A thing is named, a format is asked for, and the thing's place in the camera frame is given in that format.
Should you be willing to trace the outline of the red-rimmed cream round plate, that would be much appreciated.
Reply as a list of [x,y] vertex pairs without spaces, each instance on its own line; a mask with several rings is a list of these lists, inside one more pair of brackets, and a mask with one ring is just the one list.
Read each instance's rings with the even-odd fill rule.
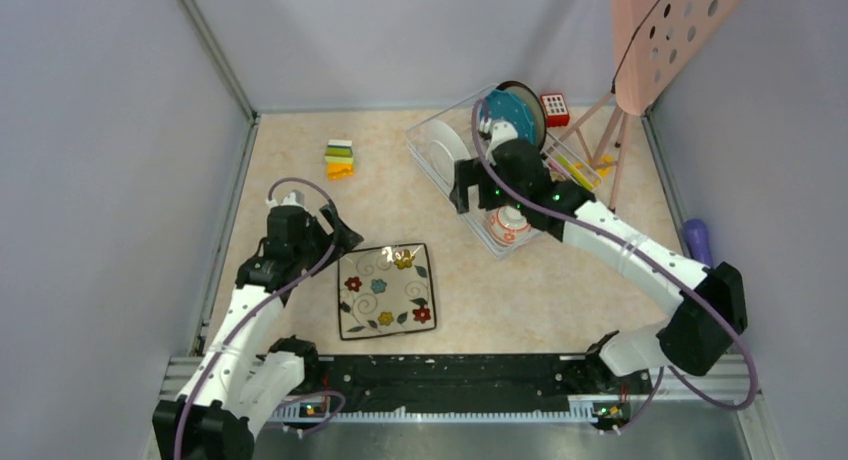
[[542,151],[547,135],[547,117],[539,97],[530,87],[515,80],[504,81],[497,85],[497,89],[515,94],[527,105],[534,122],[535,145],[539,151]]

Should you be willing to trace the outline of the orange patterned white bowl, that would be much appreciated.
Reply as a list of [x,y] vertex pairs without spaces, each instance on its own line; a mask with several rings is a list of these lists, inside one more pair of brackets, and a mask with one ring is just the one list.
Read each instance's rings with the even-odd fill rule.
[[498,245],[504,247],[515,245],[532,231],[531,225],[522,213],[509,206],[494,210],[488,222],[490,236]]

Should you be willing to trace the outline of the round white plate red lettering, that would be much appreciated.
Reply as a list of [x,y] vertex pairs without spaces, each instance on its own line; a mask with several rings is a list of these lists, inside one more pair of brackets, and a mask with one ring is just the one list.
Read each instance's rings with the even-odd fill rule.
[[424,136],[431,167],[451,187],[454,183],[455,163],[470,159],[469,150],[459,134],[442,120],[426,122]]

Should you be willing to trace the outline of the square floral ceramic plate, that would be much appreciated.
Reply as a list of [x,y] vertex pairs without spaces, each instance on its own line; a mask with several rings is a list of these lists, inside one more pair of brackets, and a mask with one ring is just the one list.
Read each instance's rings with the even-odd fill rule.
[[432,331],[438,317],[427,245],[351,251],[336,263],[338,327],[343,341]]

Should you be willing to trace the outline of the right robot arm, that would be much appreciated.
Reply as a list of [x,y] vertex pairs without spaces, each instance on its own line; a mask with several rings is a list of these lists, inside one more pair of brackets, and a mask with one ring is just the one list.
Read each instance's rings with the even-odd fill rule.
[[673,366],[706,375],[747,327],[741,273],[722,262],[710,267],[667,249],[624,222],[583,186],[552,179],[538,149],[525,140],[499,144],[491,157],[458,160],[450,201],[469,210],[508,206],[535,230],[589,252],[631,281],[665,313],[666,320],[611,333],[592,347],[589,384],[612,392],[627,375]]

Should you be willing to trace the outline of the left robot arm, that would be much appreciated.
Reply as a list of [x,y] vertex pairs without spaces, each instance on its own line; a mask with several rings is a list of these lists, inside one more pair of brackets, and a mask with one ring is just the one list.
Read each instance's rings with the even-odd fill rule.
[[320,366],[297,340],[257,358],[258,347],[297,284],[332,265],[363,238],[328,202],[313,215],[295,198],[272,203],[266,234],[237,270],[230,305],[200,364],[152,416],[163,459],[250,459],[271,414],[294,390],[319,384]]

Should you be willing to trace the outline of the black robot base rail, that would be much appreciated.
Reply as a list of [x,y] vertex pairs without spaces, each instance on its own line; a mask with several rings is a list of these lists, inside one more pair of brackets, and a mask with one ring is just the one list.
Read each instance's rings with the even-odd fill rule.
[[616,377],[583,354],[322,355],[307,363],[296,394],[388,386],[528,387],[565,395],[647,394],[646,370]]

